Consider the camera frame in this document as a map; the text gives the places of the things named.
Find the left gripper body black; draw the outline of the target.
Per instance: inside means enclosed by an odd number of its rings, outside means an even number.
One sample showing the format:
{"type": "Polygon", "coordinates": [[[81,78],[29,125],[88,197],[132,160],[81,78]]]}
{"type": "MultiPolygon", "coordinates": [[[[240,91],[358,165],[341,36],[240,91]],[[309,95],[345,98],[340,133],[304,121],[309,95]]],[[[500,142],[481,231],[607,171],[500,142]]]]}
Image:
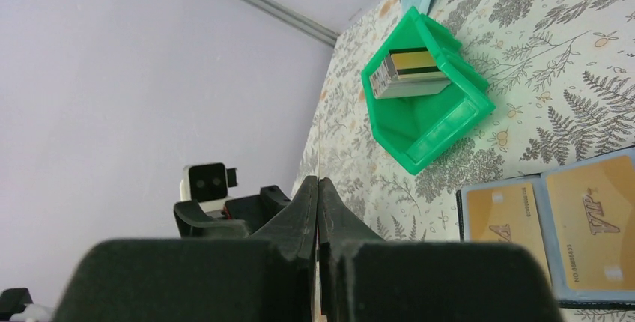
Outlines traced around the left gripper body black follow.
{"type": "Polygon", "coordinates": [[[293,228],[279,214],[291,200],[277,186],[261,188],[257,195],[198,202],[178,202],[174,219],[183,238],[289,240],[293,228]]]}

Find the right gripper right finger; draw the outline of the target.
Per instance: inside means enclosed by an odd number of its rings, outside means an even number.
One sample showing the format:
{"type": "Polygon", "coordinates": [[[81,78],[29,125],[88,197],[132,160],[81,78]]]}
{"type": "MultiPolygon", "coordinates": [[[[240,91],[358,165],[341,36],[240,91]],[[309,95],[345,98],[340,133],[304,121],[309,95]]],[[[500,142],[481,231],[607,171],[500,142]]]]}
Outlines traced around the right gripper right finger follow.
{"type": "Polygon", "coordinates": [[[317,227],[322,312],[328,321],[353,321],[354,258],[364,243],[383,238],[345,206],[329,178],[318,182],[317,227]]]}

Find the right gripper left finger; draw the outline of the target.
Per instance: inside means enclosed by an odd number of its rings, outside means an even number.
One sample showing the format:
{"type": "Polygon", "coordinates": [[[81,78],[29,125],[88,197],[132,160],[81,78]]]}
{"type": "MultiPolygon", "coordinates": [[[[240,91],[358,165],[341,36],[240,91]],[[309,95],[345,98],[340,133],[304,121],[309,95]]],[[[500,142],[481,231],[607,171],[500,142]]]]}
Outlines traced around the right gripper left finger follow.
{"type": "Polygon", "coordinates": [[[318,178],[305,177],[290,203],[253,237],[270,242],[265,264],[265,321],[315,316],[318,178]]]}

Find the green plastic bin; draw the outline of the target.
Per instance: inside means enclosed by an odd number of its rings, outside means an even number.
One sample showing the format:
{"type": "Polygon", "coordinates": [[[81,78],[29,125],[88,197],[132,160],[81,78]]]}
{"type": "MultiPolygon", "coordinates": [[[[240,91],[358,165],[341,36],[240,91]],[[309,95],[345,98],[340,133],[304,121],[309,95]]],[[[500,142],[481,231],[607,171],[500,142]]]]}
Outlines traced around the green plastic bin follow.
{"type": "Polygon", "coordinates": [[[481,123],[495,105],[488,82],[462,59],[461,42],[432,18],[410,8],[361,73],[375,140],[410,174],[416,175],[481,123]],[[395,49],[431,51],[448,87],[432,95],[378,99],[371,75],[395,49]]]}

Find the gold credit card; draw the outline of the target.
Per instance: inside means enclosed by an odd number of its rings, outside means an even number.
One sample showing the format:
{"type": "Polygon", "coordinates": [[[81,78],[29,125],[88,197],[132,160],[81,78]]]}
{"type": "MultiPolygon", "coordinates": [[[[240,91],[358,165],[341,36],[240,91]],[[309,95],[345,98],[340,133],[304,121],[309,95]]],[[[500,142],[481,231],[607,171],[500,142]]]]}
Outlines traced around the gold credit card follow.
{"type": "Polygon", "coordinates": [[[465,189],[461,197],[465,240],[520,245],[550,279],[531,182],[473,186],[465,189]]]}

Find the black card holder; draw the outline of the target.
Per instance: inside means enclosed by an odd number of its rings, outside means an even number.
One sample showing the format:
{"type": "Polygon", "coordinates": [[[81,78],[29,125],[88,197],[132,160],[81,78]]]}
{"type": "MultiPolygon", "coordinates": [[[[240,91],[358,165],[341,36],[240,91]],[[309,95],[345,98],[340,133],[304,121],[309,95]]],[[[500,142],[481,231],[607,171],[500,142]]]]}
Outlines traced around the black card holder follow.
{"type": "Polygon", "coordinates": [[[464,239],[463,208],[461,197],[461,193],[465,189],[469,189],[473,186],[487,186],[494,184],[504,184],[508,182],[521,182],[527,180],[532,183],[535,193],[538,217],[544,241],[544,249],[550,272],[550,279],[548,280],[553,288],[554,294],[559,304],[565,308],[570,309],[632,309],[634,307],[634,289],[632,291],[577,291],[572,290],[565,285],[565,270],[562,265],[562,256],[559,252],[559,243],[554,228],[553,215],[546,189],[546,183],[544,182],[545,176],[555,171],[561,171],[579,165],[607,160],[611,157],[617,157],[621,155],[628,155],[629,157],[631,157],[634,163],[634,148],[630,146],[619,149],[617,151],[588,158],[586,160],[578,161],[570,165],[553,168],[540,174],[512,177],[505,180],[481,183],[479,185],[465,186],[459,189],[455,194],[455,198],[458,209],[460,238],[463,241],[467,241],[464,239]]]}

